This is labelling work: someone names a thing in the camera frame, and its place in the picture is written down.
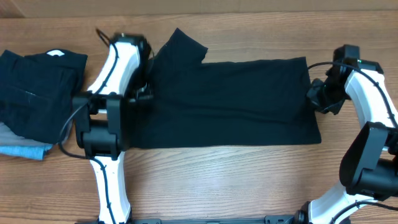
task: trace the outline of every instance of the black garment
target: black garment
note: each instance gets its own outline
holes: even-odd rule
[[[153,102],[131,113],[131,146],[266,146],[321,142],[304,57],[201,63],[207,48],[177,29],[154,59]]]
[[[6,50],[0,57],[0,121],[16,135],[55,144],[80,91],[87,55],[61,50],[21,57]]]

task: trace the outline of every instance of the folded blue cloth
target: folded blue cloth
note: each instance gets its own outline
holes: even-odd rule
[[[0,146],[0,153],[8,156],[43,160],[45,153],[51,148],[51,144],[46,146]]]

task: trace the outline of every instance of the wooden floor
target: wooden floor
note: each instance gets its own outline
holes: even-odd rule
[[[356,44],[363,59],[380,62],[398,105],[397,11],[1,19],[0,51],[27,55],[63,48],[87,54],[87,87],[108,54],[95,27],[108,34],[144,34],[155,51],[179,27],[209,48],[206,62],[307,56],[311,64],[331,60],[343,44]],[[326,69],[314,68],[311,78],[324,79]],[[131,149],[125,175],[134,218],[294,213],[338,181],[341,158],[359,131],[350,101],[338,116],[318,114],[317,120],[323,139],[318,145]],[[82,153],[74,135],[66,147]],[[385,203],[398,206],[398,199]],[[99,211],[88,161],[64,156],[57,148],[42,162],[0,156],[0,223],[73,223],[96,219]],[[397,223],[398,212],[366,207],[352,220]]]

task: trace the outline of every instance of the cord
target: cord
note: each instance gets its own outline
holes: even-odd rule
[[[343,66],[343,67],[346,67],[346,68],[350,68],[350,69],[354,70],[355,72],[358,72],[359,74],[363,75],[365,78],[367,78],[377,88],[377,90],[379,90],[380,95],[383,98],[383,102],[384,102],[384,104],[386,106],[387,113],[389,115],[389,119],[391,120],[391,122],[394,125],[394,127],[398,129],[398,124],[397,124],[397,121],[396,121],[396,119],[394,117],[395,115],[392,113],[392,110],[391,110],[390,104],[389,104],[389,102],[387,100],[386,94],[384,94],[384,92],[381,89],[381,87],[379,86],[378,82],[374,81],[368,74],[362,72],[361,69],[356,68],[356,67],[354,67],[352,65],[347,65],[347,64],[339,63],[339,62],[320,62],[320,63],[315,63],[315,64],[309,66],[308,69],[311,69],[313,67],[317,67],[317,66],[320,66],[320,65],[338,65],[338,66]]]
[[[383,204],[377,203],[377,202],[360,201],[360,202],[356,202],[356,203],[354,203],[352,205],[349,205],[349,206],[345,207],[344,209],[342,209],[339,213],[337,213],[337,215],[335,215],[331,219],[330,224],[335,224],[337,219],[339,219],[340,216],[342,216],[344,213],[348,212],[349,210],[351,210],[354,207],[358,207],[359,208],[360,205],[372,205],[372,206],[377,206],[377,207],[380,207],[380,208],[385,208],[385,209],[388,209],[388,210],[398,211],[398,207],[392,207],[392,206],[388,206],[388,205],[383,205]]]
[[[112,47],[114,48],[114,51],[115,51],[115,58],[114,58],[114,62],[113,62],[111,70],[109,71],[108,75],[106,76],[104,82],[99,87],[99,89],[87,99],[87,102],[85,104],[79,106],[69,116],[69,118],[67,119],[67,121],[65,122],[65,124],[63,125],[63,127],[62,127],[62,129],[60,131],[60,139],[58,140],[58,145],[60,147],[61,152],[63,152],[67,156],[70,156],[70,157],[73,157],[73,158],[77,158],[77,159],[86,159],[86,157],[85,156],[81,156],[81,155],[77,155],[77,154],[72,154],[72,153],[66,151],[65,148],[63,148],[63,146],[62,146],[63,132],[66,130],[69,122],[73,119],[73,117],[75,117],[77,112],[79,112],[83,107],[85,107],[88,104],[88,102],[90,102],[95,96],[99,95],[99,93],[102,91],[102,89],[106,86],[106,83],[108,82],[109,78],[111,77],[111,74],[112,74],[114,68],[116,67],[116,63],[118,62],[118,59],[119,59],[118,49],[116,48],[115,44],[111,42],[109,37],[106,34],[104,34],[104,32],[100,31],[98,28],[96,29],[96,33],[98,34],[98,36],[101,38],[101,40],[104,42],[105,45],[107,45],[108,47],[110,47],[112,45]],[[109,210],[109,214],[111,215],[111,219],[112,219],[113,224],[116,224],[116,221],[115,221],[114,216],[113,216],[112,208],[111,208],[111,202],[109,200],[108,178],[106,176],[105,166],[104,166],[104,164],[102,164],[101,161],[95,159],[94,157],[89,158],[89,160],[96,162],[101,167],[102,173],[104,175],[104,181],[105,181],[106,206],[107,206],[107,208]]]

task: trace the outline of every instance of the wood plank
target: wood plank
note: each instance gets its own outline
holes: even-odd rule
[[[398,104],[398,12],[289,12],[0,20],[0,51],[27,55],[52,48],[88,54],[87,87],[108,50],[106,33],[144,34],[154,50],[176,27],[209,47],[206,62],[307,56],[328,61],[343,44],[361,46],[380,62]],[[311,71],[325,78],[328,67]],[[359,131],[346,102],[338,116],[317,115],[323,142],[309,146],[131,149],[126,154],[128,197],[135,218],[238,218],[294,213],[338,181],[341,158]],[[82,153],[72,134],[66,148]],[[88,161],[54,149],[43,162],[0,156],[0,223],[73,223],[95,219],[99,201]],[[398,200],[386,204],[398,206]],[[398,213],[367,207],[353,223],[396,223]]]
[[[21,11],[13,0],[0,0],[0,18],[22,18]]]
[[[14,0],[26,17],[397,10],[396,0]]]

